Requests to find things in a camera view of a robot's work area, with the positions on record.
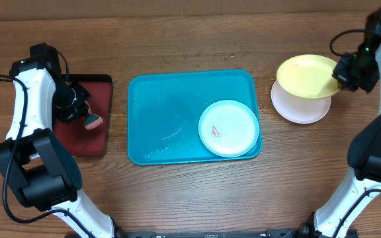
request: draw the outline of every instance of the blue tray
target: blue tray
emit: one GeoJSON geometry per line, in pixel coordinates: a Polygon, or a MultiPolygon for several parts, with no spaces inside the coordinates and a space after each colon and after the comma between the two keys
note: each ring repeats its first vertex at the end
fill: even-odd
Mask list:
{"type": "Polygon", "coordinates": [[[138,165],[225,161],[256,157],[263,146],[260,134],[245,155],[219,157],[202,144],[199,118],[219,100],[236,100],[258,118],[252,76],[244,70],[142,75],[128,89],[127,152],[138,165]]]}

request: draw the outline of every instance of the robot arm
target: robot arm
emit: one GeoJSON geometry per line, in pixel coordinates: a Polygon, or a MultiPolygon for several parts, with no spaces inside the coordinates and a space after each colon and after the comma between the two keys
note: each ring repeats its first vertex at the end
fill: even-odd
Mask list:
{"type": "MultiPolygon", "coordinates": [[[[54,215],[64,220],[81,237],[88,235],[77,222],[94,237],[123,237],[115,222],[84,193],[77,163],[52,133],[53,110],[62,122],[71,122],[82,116],[96,116],[88,111],[86,100],[90,94],[77,83],[67,85],[60,73],[57,51],[46,44],[32,46],[30,58],[13,63],[10,75],[26,86],[28,104],[21,144],[11,166],[10,189],[25,207],[34,206],[41,212],[67,210],[76,221],[61,212],[54,215]],[[22,167],[37,157],[42,159],[43,165],[28,170],[22,167]]],[[[24,110],[23,89],[16,81],[14,84],[13,123],[6,141],[0,143],[0,172],[3,176],[24,110]]]]}
{"type": "MultiPolygon", "coordinates": [[[[366,27],[381,29],[381,9],[369,16],[366,27]]],[[[348,152],[351,168],[329,201],[314,214],[315,230],[326,237],[333,237],[341,219],[366,190],[381,190],[381,39],[366,35],[357,56],[345,54],[333,76],[344,88],[362,88],[368,93],[380,76],[380,115],[353,140],[348,152]]],[[[349,226],[377,195],[378,192],[372,192],[362,199],[336,237],[347,235],[349,226]]]]}

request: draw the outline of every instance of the yellow plate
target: yellow plate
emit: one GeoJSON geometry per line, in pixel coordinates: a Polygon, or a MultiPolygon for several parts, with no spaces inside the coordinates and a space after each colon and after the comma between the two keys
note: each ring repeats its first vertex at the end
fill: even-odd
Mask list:
{"type": "Polygon", "coordinates": [[[320,99],[337,93],[340,85],[331,74],[336,62],[324,56],[290,58],[277,70],[277,81],[288,93],[306,99],[320,99]]]}

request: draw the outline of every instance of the stacked plates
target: stacked plates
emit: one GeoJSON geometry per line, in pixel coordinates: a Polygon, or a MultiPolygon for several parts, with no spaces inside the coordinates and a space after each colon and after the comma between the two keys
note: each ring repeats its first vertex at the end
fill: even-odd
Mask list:
{"type": "Polygon", "coordinates": [[[331,96],[340,85],[331,75],[336,62],[317,55],[286,60],[277,70],[271,100],[285,119],[310,124],[322,119],[330,109],[331,96]]]}

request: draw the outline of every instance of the white plate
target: white plate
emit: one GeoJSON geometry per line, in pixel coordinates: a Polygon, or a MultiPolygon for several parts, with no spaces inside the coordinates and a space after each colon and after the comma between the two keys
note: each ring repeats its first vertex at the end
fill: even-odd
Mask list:
{"type": "Polygon", "coordinates": [[[287,120],[309,124],[322,119],[330,109],[331,97],[304,99],[286,92],[275,81],[271,89],[271,101],[277,112],[287,120]]]}
{"type": "Polygon", "coordinates": [[[221,100],[202,113],[198,131],[203,144],[214,154],[238,157],[247,153],[257,142],[259,123],[244,104],[221,100]]]}

